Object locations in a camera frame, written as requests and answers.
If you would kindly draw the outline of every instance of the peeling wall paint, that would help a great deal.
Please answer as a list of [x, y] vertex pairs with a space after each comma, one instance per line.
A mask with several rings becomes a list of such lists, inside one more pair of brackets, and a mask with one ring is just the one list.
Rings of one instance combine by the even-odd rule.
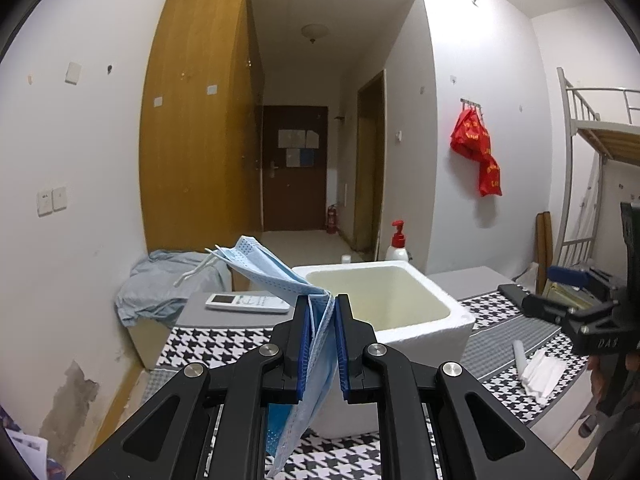
[[53, 397], [53, 408], [40, 428], [40, 436], [49, 441], [49, 456], [62, 464], [73, 451], [76, 435], [100, 389], [100, 384], [84, 378], [82, 368], [75, 361], [71, 361], [65, 375], [65, 384]]

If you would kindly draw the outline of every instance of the styrofoam box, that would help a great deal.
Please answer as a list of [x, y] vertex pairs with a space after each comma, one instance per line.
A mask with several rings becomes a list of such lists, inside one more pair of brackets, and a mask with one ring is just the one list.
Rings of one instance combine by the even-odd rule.
[[[295, 273], [334, 296], [348, 294], [355, 319], [373, 326], [379, 343], [411, 361], [437, 367], [462, 357], [474, 317], [406, 262], [295, 267]], [[324, 438], [378, 430], [375, 404], [349, 405], [338, 374], [311, 428]]]

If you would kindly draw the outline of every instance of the papers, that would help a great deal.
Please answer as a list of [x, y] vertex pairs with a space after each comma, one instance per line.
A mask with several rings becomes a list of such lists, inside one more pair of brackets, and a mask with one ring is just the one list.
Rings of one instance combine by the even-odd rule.
[[305, 130], [278, 130], [279, 148], [304, 148], [305, 145]]
[[300, 149], [287, 148], [287, 168], [300, 167]]
[[314, 164], [314, 150], [305, 148], [300, 150], [300, 167], [311, 168]]
[[306, 148], [313, 148], [314, 150], [318, 150], [320, 148], [320, 136], [315, 133], [313, 130], [306, 131]]
[[47, 480], [47, 444], [39, 436], [26, 435], [18, 431], [5, 430], [22, 459], [38, 480]]

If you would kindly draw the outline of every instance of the wooden board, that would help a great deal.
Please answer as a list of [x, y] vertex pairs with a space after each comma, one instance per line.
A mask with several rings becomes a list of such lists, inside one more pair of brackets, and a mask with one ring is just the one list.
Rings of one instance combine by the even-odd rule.
[[551, 265], [553, 265], [554, 262], [554, 236], [551, 229], [551, 213], [549, 211], [545, 211], [542, 213], [542, 215], [545, 223], [546, 268], [548, 269]]
[[167, 0], [162, 10], [140, 122], [149, 251], [233, 245], [258, 222], [247, 15], [247, 0]]
[[[602, 152], [602, 146], [614, 160], [640, 166], [640, 135], [597, 128], [588, 132], [580, 130], [580, 134], [596, 151]], [[597, 142], [591, 138], [591, 134], [596, 137]]]
[[544, 213], [538, 213], [536, 215], [536, 262], [538, 263], [536, 293], [542, 294], [546, 283], [546, 241]]

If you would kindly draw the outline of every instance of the wall hook rack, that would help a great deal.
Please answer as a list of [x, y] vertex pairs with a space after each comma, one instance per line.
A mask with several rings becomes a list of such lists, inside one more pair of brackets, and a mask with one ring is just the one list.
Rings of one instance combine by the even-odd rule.
[[480, 117], [484, 120], [484, 115], [482, 114], [482, 105], [475, 103], [473, 101], [470, 101], [469, 99], [465, 99], [465, 98], [461, 98], [460, 102], [462, 104], [471, 106], [473, 108], [476, 108], [478, 110], [478, 113], [480, 114]]

